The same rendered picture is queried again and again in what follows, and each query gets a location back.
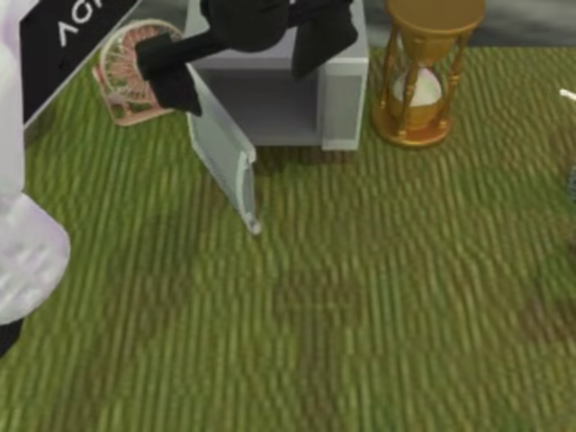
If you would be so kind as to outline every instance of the green grass surface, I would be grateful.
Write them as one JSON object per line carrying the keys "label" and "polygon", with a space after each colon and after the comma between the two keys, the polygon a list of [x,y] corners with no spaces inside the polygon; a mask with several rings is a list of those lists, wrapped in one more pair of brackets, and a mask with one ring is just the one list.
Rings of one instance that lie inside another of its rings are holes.
{"label": "green grass surface", "polygon": [[366,116],[350,157],[259,150],[259,238],[183,115],[114,127],[78,76],[27,159],[73,257],[0,362],[0,430],[576,430],[576,50],[465,66],[441,146]]}

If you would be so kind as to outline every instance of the wooden hourglass frame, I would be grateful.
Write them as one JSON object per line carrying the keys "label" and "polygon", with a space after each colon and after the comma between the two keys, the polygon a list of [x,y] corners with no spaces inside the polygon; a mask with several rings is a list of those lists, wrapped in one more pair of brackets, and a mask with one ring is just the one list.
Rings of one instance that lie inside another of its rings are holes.
{"label": "wooden hourglass frame", "polygon": [[[385,140],[407,147],[427,147],[450,131],[450,108],[462,74],[464,50],[484,16],[484,1],[388,0],[386,6],[392,18],[391,35],[380,97],[372,109],[373,126]],[[394,79],[399,36],[409,65]],[[457,52],[445,90],[435,65],[455,45]],[[436,92],[436,98],[427,100],[426,91]]]}

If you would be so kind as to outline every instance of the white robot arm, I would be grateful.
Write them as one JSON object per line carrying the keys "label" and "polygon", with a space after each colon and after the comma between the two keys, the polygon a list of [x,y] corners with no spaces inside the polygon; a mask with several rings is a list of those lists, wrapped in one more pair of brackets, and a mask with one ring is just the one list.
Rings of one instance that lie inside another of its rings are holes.
{"label": "white robot arm", "polygon": [[39,307],[58,286],[70,258],[68,234],[23,193],[19,28],[36,3],[0,4],[0,325]]}

